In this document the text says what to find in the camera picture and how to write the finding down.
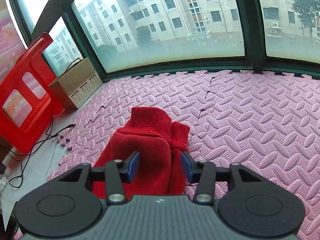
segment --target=tree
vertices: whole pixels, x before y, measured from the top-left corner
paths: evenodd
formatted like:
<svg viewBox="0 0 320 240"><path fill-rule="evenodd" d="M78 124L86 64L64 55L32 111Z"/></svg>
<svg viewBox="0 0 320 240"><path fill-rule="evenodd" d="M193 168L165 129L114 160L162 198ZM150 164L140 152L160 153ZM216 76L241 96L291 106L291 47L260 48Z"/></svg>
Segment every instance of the tree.
<svg viewBox="0 0 320 240"><path fill-rule="evenodd" d="M309 28L312 38L312 28L316 26L316 14L320 11L320 0L292 0L292 10L297 12L304 28Z"/></svg>
<svg viewBox="0 0 320 240"><path fill-rule="evenodd" d="M152 43L151 32L148 26L137 29L137 44L139 47L149 47Z"/></svg>

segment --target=cardboard box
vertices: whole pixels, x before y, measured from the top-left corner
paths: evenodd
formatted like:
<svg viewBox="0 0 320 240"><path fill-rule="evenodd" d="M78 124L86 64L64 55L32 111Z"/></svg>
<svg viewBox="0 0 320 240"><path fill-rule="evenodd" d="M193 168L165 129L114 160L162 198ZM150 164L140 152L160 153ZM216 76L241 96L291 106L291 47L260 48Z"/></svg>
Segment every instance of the cardboard box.
<svg viewBox="0 0 320 240"><path fill-rule="evenodd" d="M78 109L101 85L90 60L85 58L70 65L49 88L65 109Z"/></svg>

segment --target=red cloth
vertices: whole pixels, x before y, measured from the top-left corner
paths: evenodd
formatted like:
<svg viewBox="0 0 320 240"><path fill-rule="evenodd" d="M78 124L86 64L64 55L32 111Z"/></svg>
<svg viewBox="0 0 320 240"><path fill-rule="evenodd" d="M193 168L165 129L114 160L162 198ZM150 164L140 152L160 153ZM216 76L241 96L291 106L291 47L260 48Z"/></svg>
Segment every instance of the red cloth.
<svg viewBox="0 0 320 240"><path fill-rule="evenodd" d="M165 111L155 107L133 107L131 119L113 134L94 166L104 166L106 162L115 159L125 160L133 151L138 151L140 162L137 174L131 184L123 183L127 198L130 199L132 195L166 195L169 180L175 179L173 175L175 172L171 168L172 160L176 163L176 167L179 158L176 157L179 155L177 153L173 158L170 151L171 128L171 118ZM176 147L174 149L179 149L183 144L180 137L180 135L174 136L173 147ZM182 190L178 194L182 193L184 183L185 177L183 175L182 186L178 187ZM105 198L105 183L102 181L94 182L93 193L99 198Z"/></svg>
<svg viewBox="0 0 320 240"><path fill-rule="evenodd" d="M180 195L186 182L181 168L181 152L188 151L187 140L190 127L179 122L171 124L171 173L167 193Z"/></svg>

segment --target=round pad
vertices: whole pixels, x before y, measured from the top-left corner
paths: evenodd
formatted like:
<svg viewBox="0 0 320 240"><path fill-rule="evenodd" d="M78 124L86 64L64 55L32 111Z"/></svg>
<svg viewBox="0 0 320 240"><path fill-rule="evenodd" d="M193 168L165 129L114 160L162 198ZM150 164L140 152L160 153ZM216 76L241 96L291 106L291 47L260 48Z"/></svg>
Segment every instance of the round pad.
<svg viewBox="0 0 320 240"><path fill-rule="evenodd" d="M46 238L67 237L89 228L99 218L100 199L84 187L60 182L39 187L17 203L16 219L23 232Z"/></svg>
<svg viewBox="0 0 320 240"><path fill-rule="evenodd" d="M305 216L295 195L265 183L244 183L228 192L219 202L218 213L235 230L255 237L297 233Z"/></svg>

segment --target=dark window mullion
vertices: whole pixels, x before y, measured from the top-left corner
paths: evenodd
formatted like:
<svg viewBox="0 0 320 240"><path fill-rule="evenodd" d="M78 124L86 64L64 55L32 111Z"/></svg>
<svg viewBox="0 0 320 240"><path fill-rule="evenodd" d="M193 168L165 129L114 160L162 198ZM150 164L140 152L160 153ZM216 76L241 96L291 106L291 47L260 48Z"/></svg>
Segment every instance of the dark window mullion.
<svg viewBox="0 0 320 240"><path fill-rule="evenodd" d="M256 73L266 60L266 42L259 0L236 0L244 38L245 55Z"/></svg>

